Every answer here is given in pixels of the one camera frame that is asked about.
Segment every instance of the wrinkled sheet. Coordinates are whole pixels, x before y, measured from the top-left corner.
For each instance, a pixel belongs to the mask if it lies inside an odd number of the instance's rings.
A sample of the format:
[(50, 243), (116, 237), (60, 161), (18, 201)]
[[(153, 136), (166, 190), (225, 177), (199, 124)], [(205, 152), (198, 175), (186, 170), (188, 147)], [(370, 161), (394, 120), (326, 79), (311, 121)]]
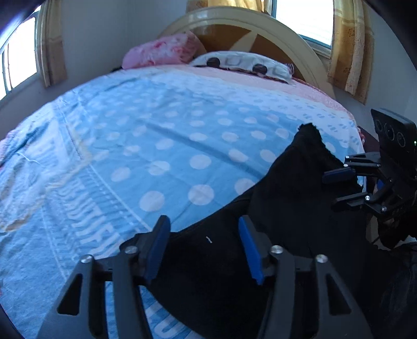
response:
[[(36, 337), (81, 255), (117, 253), (161, 214), (173, 231), (205, 218), (258, 182), (299, 125), (316, 125), (342, 161), (363, 152), (341, 106), (270, 82), (189, 66), (119, 71), (9, 134), (0, 144), (0, 303), (25, 338)], [(154, 338), (200, 338), (141, 291)], [(110, 283), (107, 293), (117, 338)]]

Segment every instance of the white pillow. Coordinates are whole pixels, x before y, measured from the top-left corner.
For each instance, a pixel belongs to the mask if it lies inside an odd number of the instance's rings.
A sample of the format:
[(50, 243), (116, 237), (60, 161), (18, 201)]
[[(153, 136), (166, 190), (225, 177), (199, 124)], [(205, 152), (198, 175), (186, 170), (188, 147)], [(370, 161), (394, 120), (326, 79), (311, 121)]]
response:
[(203, 54), (190, 62), (191, 66), (209, 66), (232, 71), (245, 71), (290, 83), (292, 75), (287, 65), (255, 53), (218, 51)]

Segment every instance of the wooden headboard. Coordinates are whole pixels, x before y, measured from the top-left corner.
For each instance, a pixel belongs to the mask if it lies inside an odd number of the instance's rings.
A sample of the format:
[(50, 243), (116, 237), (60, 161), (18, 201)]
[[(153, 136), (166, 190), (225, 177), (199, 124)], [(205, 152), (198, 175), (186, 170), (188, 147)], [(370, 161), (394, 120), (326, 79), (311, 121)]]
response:
[(294, 31), (253, 10), (237, 7), (208, 7), (185, 14), (160, 36), (192, 31), (207, 52), (245, 51), (295, 65), (294, 77), (335, 98), (322, 62), (311, 47)]

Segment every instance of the camera lens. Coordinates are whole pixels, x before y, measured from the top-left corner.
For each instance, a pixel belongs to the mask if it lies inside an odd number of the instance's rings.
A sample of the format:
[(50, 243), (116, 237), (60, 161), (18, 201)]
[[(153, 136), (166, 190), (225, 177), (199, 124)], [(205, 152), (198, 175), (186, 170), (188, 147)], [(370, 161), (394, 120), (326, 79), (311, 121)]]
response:
[(375, 120), (375, 128), (377, 129), (377, 132), (382, 132), (382, 124), (378, 119)]
[(401, 132), (397, 133), (397, 141), (398, 141), (398, 144), (401, 147), (405, 147), (405, 138), (404, 138), (404, 135)]
[(385, 135), (387, 136), (387, 138), (393, 141), (395, 138), (395, 133), (394, 133), (394, 129), (392, 128), (392, 126), (389, 124), (385, 124), (384, 130), (385, 130)]

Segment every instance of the yellow curtain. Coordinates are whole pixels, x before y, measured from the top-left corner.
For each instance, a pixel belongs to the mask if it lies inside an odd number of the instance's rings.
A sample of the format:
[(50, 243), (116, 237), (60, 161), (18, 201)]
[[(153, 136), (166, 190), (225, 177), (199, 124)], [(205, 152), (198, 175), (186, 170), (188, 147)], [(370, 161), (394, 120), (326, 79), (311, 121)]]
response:
[(188, 0), (187, 12), (211, 6), (242, 7), (271, 14), (272, 0)]
[(45, 87), (67, 79), (61, 35), (61, 0), (46, 0), (40, 8), (36, 27), (36, 56)]
[(334, 0), (329, 81), (366, 102), (372, 72), (374, 37), (362, 0)]

